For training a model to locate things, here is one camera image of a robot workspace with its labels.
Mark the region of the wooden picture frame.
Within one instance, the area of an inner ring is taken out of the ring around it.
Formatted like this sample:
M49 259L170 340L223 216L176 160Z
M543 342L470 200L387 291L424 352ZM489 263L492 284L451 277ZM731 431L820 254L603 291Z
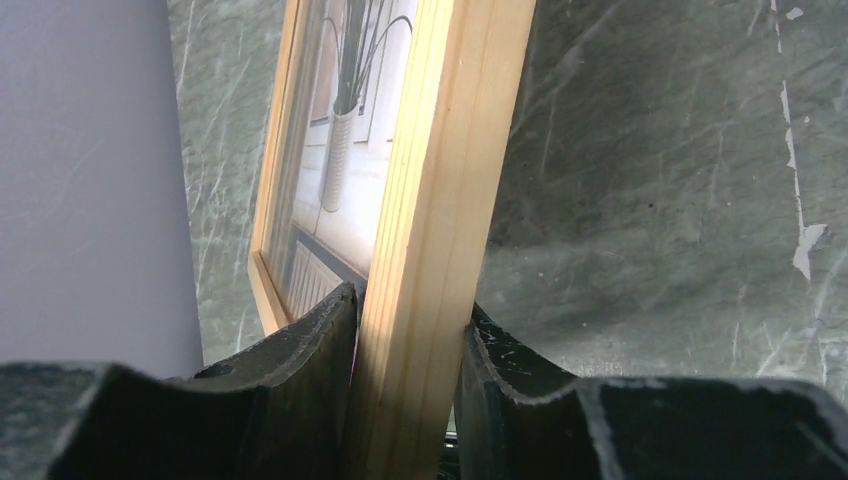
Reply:
M339 479L436 475L535 7L416 5Z

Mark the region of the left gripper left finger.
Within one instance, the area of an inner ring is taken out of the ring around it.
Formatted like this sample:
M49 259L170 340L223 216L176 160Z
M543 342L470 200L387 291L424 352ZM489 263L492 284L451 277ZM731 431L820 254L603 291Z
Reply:
M359 320L337 286L188 378L101 362L1 367L5 479L334 479Z

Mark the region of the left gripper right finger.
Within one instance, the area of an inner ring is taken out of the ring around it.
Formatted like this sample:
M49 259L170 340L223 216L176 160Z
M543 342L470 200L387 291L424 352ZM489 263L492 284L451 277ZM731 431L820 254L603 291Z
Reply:
M777 378L580 377L475 308L454 401L465 479L843 479L847 413Z

